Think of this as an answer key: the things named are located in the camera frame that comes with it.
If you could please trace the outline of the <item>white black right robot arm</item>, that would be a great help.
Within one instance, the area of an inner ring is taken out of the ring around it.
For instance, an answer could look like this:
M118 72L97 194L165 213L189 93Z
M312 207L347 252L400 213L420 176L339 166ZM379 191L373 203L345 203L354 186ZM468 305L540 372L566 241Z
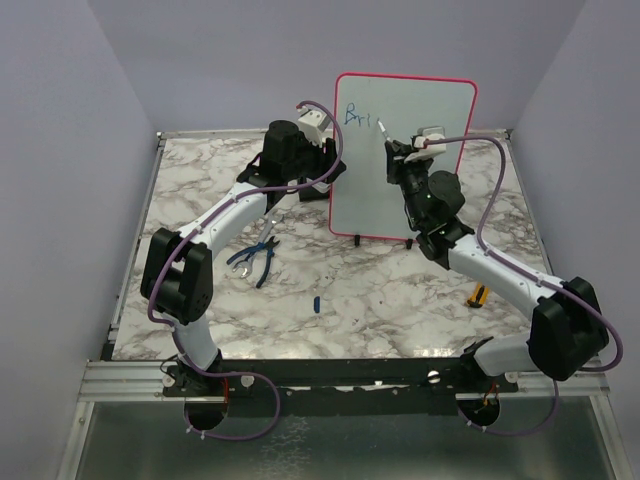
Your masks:
M594 288L544 274L486 243L479 228L458 213L465 203L456 174L430 169L440 135L415 136L410 143L387 139L388 183L400 188L409 227L423 255L446 270L470 277L513 305L530 321L526 334L482 340L464 351L461 383L481 391L508 372L540 371L565 381L588 368L609 343Z

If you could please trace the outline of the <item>pink framed whiteboard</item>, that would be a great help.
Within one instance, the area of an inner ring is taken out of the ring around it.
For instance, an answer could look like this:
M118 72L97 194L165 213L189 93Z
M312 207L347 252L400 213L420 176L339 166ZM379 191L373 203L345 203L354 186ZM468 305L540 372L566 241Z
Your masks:
M347 167L332 184L329 230L335 235L404 241L414 236L401 189L386 180L384 137L408 144L422 127L442 126L445 137L468 132L477 85L467 79L348 72L335 84L334 116Z

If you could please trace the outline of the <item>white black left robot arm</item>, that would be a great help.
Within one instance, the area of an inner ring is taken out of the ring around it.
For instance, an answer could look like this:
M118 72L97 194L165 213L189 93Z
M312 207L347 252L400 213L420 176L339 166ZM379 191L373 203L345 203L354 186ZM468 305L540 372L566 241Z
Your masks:
M206 395L220 385L221 351L206 312L213 299L213 262L250 223L297 187L328 185L345 169L330 120L309 111L298 120L269 124L257 156L210 210L177 231L157 230L150 241L140 291L147 316L166 325L185 365L186 382Z

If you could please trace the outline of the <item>blue white whiteboard marker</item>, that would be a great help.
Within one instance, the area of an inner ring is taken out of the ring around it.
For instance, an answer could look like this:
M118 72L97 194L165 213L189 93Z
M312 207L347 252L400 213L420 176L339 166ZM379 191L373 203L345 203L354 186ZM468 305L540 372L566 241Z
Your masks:
M384 126L384 124L382 123L382 121L380 119L377 119L377 125L378 125L378 128L379 128L382 136L384 137L385 143L392 144L393 143L393 139L389 135L388 130L386 129L386 127Z

